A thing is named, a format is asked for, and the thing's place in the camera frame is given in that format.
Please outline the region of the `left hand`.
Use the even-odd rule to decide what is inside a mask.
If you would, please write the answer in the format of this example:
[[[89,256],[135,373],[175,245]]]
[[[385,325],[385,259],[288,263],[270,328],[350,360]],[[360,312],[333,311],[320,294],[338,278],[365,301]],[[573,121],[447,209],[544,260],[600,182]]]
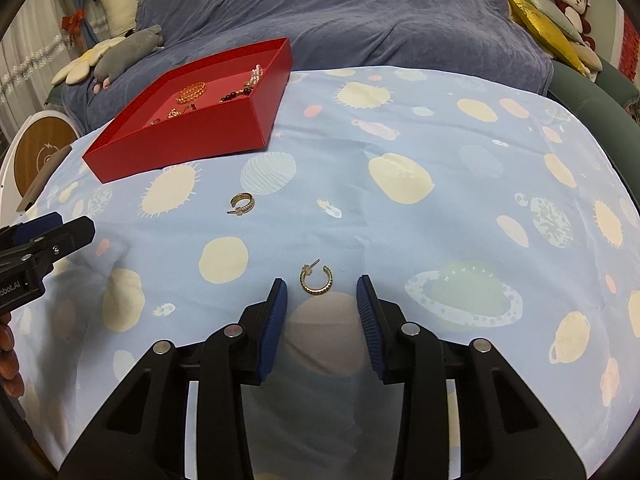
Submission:
[[[20,373],[20,363],[14,349],[14,335],[10,327],[11,315],[0,318],[0,374],[4,392],[11,398],[24,396],[25,385]]]

